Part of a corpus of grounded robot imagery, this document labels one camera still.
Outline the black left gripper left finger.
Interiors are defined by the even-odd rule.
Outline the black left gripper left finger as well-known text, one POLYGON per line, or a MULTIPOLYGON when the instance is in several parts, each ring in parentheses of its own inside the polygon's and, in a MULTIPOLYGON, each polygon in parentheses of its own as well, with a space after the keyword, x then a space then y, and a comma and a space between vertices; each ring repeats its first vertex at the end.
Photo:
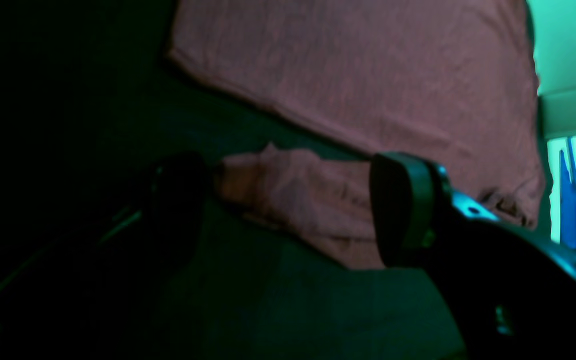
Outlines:
POLYGON ((0 256, 0 360, 94 359, 194 255, 208 183, 199 153, 165 157, 71 228, 0 256))

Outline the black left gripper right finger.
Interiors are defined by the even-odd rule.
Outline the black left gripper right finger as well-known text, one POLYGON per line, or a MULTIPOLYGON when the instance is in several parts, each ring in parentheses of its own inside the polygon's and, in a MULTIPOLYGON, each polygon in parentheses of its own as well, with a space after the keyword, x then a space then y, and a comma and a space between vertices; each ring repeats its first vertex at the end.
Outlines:
POLYGON ((369 192, 388 268, 423 269, 471 360, 576 360, 576 250, 499 219, 446 169, 377 153, 369 192))

